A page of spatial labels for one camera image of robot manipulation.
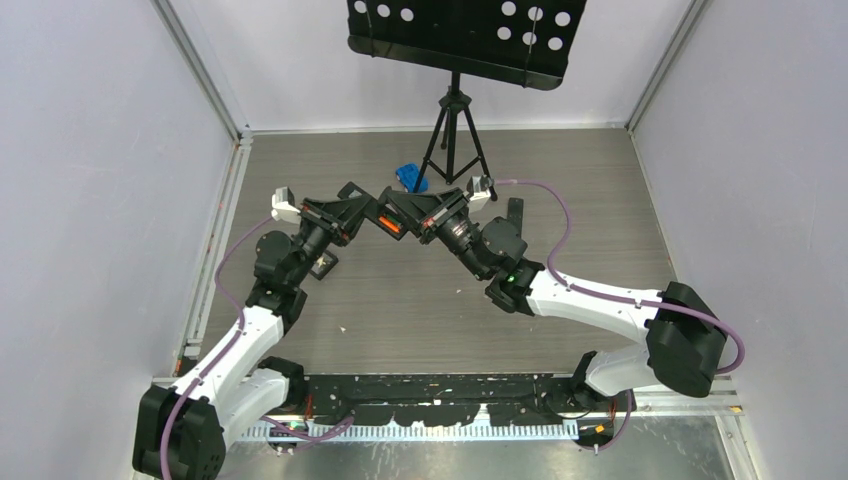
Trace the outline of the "orange battery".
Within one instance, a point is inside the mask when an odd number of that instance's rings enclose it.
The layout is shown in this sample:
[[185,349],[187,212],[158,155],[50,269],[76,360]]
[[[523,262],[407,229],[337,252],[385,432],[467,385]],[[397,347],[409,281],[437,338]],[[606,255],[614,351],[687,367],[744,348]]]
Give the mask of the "orange battery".
[[378,221],[386,231],[392,232],[393,234],[401,233],[401,228],[397,224],[393,223],[389,218],[380,216]]

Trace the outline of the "black remote with buttons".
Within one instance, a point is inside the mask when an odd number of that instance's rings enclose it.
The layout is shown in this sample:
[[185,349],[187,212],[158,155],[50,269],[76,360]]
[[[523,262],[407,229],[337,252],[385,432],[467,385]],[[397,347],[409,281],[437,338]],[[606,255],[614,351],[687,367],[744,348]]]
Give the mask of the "black remote with buttons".
[[367,205],[365,207],[364,213],[364,217],[366,219],[371,221],[374,225],[376,225],[378,228],[387,233],[391,238],[396,241],[400,241],[406,235],[407,229],[405,226],[402,225],[402,223],[401,225],[397,224],[401,228],[400,234],[393,234],[392,232],[386,231],[384,229],[384,227],[379,223],[378,218],[380,216],[384,216],[385,212],[389,212],[396,217],[395,212],[390,209],[386,203],[367,193],[364,189],[356,185],[354,182],[348,182],[347,184],[345,184],[337,193],[337,197],[339,199],[351,199],[357,197],[365,198],[367,200]]

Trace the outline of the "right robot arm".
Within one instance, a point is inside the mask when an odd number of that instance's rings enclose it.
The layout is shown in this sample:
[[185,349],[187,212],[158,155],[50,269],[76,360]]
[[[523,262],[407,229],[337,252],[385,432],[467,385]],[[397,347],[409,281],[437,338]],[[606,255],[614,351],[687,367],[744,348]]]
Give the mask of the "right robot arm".
[[652,385],[693,398],[709,395],[715,376],[726,370],[720,360],[733,335],[693,288],[670,282],[663,290],[628,289],[531,261],[516,214],[485,226],[472,221],[489,197],[477,189],[414,194],[388,188],[379,199],[389,211],[382,224],[423,244],[440,241],[489,283],[486,296],[507,313],[564,318],[630,339],[627,348],[583,355],[570,385],[580,408],[596,410],[610,397]]

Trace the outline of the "plain black remote control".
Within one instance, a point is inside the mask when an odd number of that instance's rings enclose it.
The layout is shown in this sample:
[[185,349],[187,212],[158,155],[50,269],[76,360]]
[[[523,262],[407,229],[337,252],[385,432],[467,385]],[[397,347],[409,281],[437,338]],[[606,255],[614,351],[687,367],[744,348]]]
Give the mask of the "plain black remote control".
[[514,228],[516,235],[521,238],[524,219],[524,200],[518,197],[510,197],[507,203],[506,220]]

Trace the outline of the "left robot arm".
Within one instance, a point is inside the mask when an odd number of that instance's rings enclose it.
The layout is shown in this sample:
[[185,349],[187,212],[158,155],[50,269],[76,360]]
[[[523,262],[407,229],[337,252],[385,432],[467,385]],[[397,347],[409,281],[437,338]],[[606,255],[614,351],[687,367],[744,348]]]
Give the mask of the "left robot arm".
[[307,300],[301,284],[330,245],[346,246],[379,204],[354,184],[335,200],[275,191],[271,213],[248,231],[255,236],[255,282],[236,299],[224,337],[170,386],[151,385],[140,400],[132,467],[157,479],[214,479],[230,447],[274,409],[298,412],[307,398],[302,366],[268,351],[289,332]]

